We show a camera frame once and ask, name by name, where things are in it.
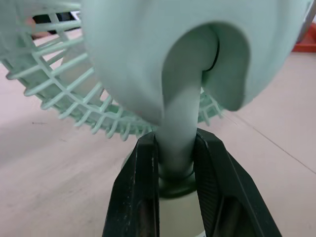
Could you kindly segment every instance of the tile floor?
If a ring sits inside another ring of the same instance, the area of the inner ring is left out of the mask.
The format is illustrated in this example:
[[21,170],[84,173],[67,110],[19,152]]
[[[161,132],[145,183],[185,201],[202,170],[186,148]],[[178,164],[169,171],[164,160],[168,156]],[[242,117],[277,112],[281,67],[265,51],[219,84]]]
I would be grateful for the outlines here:
[[[316,236],[316,55],[293,53],[273,83],[210,127],[250,173],[284,237]],[[134,147],[41,111],[0,65],[0,236],[99,237]]]

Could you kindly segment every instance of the mint green fan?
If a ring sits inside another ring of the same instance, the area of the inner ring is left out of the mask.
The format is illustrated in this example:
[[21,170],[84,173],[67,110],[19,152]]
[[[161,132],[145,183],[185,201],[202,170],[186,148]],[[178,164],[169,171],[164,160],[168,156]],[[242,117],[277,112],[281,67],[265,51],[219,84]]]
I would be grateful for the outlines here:
[[[160,179],[185,180],[197,123],[239,110],[269,84],[311,3],[1,0],[0,61],[25,96],[75,126],[108,138],[119,133],[123,141],[154,131]],[[82,19],[59,21],[58,13],[72,11]],[[40,15],[51,23],[26,24]],[[47,31],[56,34],[32,40]]]

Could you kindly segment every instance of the beige floor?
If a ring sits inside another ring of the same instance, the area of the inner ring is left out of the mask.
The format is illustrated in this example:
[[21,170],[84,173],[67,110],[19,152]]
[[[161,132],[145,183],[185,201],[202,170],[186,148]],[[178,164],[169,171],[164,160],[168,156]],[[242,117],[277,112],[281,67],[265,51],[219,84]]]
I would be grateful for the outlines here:
[[[292,54],[250,105],[201,125],[252,175],[284,237],[316,236],[315,65],[315,54]],[[0,71],[0,237],[101,236],[136,139],[74,128]]]

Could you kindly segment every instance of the black object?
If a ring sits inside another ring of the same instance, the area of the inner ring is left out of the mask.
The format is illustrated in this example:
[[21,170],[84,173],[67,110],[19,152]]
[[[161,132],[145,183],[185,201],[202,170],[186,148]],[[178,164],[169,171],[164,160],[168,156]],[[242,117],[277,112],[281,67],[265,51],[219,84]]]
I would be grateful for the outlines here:
[[[192,152],[207,237],[280,237],[249,174],[214,134],[198,129]],[[159,237],[158,145],[149,133],[118,175],[103,237]]]
[[154,134],[141,137],[114,182],[102,236],[159,236],[157,156]]
[[[61,12],[57,13],[57,18],[60,22],[62,21],[72,21],[75,20],[75,18],[72,16],[70,12]],[[33,20],[36,24],[42,24],[42,23],[51,23],[51,20],[48,15],[37,15],[33,17]],[[56,34],[56,31],[48,31],[52,35]]]

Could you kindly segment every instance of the red object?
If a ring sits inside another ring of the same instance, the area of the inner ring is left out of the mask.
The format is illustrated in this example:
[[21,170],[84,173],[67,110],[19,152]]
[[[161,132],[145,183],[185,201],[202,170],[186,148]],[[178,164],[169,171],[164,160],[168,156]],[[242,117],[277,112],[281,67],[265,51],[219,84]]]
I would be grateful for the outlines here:
[[303,40],[297,43],[293,52],[316,53],[316,24],[312,23]]

